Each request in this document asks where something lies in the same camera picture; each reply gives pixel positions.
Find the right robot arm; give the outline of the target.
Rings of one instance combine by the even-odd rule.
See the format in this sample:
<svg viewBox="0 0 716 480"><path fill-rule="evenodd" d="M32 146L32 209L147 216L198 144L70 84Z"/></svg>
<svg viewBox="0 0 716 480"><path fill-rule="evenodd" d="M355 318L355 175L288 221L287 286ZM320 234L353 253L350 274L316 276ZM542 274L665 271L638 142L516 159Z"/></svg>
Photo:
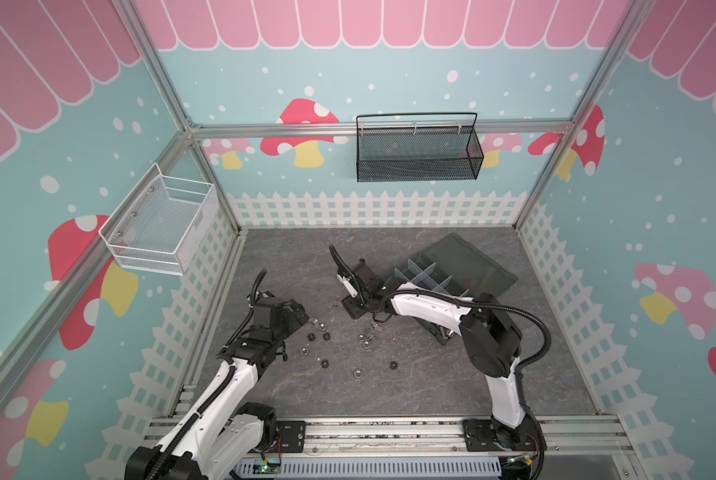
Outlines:
<svg viewBox="0 0 716 480"><path fill-rule="evenodd" d="M499 303L496 297L456 297L411 282L382 280L361 259L350 267L335 248L330 253L339 281L348 291L343 306L354 317L372 315L376 324L410 317L436 325L462 338L471 364L486 377L491 395L488 428L502 450L516 451L525 442L542 454L547 448L539 421L525 399L523 369L543 359L552 345L547 325L537 316ZM542 334L539 350L523 358L523 334L513 317L520 316Z"/></svg>

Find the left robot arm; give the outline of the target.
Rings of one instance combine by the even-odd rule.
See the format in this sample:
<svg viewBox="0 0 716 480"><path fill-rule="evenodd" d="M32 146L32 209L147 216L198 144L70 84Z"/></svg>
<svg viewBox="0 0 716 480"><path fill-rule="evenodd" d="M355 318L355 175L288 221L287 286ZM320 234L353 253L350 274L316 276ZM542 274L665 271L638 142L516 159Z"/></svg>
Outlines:
<svg viewBox="0 0 716 480"><path fill-rule="evenodd" d="M224 479L249 452L278 441L275 409L241 401L310 321L302 304L269 292L250 295L249 311L217 355L221 365L198 400L155 446L138 447L126 479Z"/></svg>

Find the clear compartment organizer box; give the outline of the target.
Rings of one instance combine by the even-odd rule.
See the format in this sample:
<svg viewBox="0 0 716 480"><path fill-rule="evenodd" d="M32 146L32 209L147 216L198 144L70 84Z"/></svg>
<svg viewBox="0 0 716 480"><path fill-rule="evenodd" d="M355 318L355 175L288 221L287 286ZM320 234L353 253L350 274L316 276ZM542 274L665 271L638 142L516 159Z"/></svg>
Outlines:
<svg viewBox="0 0 716 480"><path fill-rule="evenodd" d="M480 249L451 233L394 268L384 287L412 283L457 297L499 297L518 277Z"/></svg>

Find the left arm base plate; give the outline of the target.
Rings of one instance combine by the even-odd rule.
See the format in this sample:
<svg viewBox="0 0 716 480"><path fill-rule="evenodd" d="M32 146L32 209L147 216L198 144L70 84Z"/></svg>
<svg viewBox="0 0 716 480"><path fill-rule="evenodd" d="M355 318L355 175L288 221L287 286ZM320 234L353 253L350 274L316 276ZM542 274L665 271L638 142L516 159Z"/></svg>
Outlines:
<svg viewBox="0 0 716 480"><path fill-rule="evenodd" d="M273 453L303 453L307 423L305 421L275 421L265 424L258 450Z"/></svg>

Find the aluminium mounting rail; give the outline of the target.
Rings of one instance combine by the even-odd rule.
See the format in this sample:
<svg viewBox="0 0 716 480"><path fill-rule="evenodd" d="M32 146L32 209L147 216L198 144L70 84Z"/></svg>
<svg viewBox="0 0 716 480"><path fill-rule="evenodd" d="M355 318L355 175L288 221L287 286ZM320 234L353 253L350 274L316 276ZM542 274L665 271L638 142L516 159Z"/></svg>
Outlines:
<svg viewBox="0 0 716 480"><path fill-rule="evenodd" d="M529 452L468 452L465 417L303 417L303 453L289 456L369 457L425 455L520 455ZM634 452L619 419L612 415L539 415L546 454L627 455Z"/></svg>

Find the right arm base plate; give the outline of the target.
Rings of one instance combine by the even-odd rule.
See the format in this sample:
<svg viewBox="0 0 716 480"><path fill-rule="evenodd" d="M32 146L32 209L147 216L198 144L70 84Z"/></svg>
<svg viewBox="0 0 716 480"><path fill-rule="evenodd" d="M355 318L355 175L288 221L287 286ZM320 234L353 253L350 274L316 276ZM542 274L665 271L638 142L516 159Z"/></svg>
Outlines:
<svg viewBox="0 0 716 480"><path fill-rule="evenodd" d="M529 452L547 449L537 421L526 415L518 427L508 427L495 419L465 419L463 433L468 452Z"/></svg>

